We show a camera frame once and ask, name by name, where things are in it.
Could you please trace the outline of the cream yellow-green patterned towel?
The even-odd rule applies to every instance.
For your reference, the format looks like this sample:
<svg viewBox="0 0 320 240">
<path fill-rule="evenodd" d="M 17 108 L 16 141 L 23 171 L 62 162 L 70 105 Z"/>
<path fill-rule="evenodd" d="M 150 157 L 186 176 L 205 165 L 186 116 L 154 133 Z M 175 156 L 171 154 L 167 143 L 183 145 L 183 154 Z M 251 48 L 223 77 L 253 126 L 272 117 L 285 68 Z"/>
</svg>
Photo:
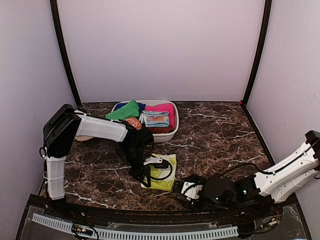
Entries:
<svg viewBox="0 0 320 240">
<path fill-rule="evenodd" d="M 142 183 L 140 187 L 142 189 L 161 190 L 171 192 L 175 182 L 176 168 L 177 168 L 177 156 L 176 154 L 156 154 L 151 156 L 162 157 L 169 162 L 169 167 L 166 169 L 154 168 L 152 165 L 145 165 L 150 167 L 150 186 L 145 186 Z"/>
</svg>

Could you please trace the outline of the green microfiber towel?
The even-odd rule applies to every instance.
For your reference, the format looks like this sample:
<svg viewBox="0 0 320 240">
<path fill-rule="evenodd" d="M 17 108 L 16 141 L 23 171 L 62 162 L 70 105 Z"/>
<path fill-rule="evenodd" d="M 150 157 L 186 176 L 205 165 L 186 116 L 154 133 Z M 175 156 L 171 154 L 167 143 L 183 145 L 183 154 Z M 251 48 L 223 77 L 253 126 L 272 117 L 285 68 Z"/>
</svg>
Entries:
<svg viewBox="0 0 320 240">
<path fill-rule="evenodd" d="M 126 120 L 131 117 L 138 117 L 140 108 L 135 100 L 131 100 L 121 108 L 108 113 L 105 118 L 108 120 Z"/>
</svg>

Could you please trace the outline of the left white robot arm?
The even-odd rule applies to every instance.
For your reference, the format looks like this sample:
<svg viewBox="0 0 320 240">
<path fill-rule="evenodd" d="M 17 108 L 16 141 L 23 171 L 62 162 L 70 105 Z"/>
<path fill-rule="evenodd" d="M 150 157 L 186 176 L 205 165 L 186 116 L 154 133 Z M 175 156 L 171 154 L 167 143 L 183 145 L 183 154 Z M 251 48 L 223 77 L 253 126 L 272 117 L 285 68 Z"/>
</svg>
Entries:
<svg viewBox="0 0 320 240">
<path fill-rule="evenodd" d="M 145 187 L 150 187 L 151 177 L 145 166 L 145 146 L 153 143 L 153 134 L 146 128 L 136 129 L 125 120 L 110 120 L 88 115 L 64 104 L 44 125 L 40 156 L 46 164 L 44 178 L 47 194 L 53 202 L 51 210 L 60 218 L 67 218 L 70 206 L 65 197 L 65 161 L 76 137 L 105 139 L 120 144 L 129 174 Z"/>
</svg>

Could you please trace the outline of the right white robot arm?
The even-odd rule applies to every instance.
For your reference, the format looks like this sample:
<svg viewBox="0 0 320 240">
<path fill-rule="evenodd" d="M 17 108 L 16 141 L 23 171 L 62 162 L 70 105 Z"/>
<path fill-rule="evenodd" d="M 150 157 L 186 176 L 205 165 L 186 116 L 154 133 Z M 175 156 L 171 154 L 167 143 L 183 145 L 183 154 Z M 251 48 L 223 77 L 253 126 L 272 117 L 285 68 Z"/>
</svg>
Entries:
<svg viewBox="0 0 320 240">
<path fill-rule="evenodd" d="M 320 133 L 310 130 L 306 141 L 291 155 L 266 170 L 232 181 L 221 173 L 206 179 L 193 174 L 176 180 L 172 190 L 185 196 L 181 204 L 201 209 L 207 203 L 218 208 L 255 206 L 255 213 L 266 217 L 275 204 L 284 202 L 320 172 Z"/>
</svg>

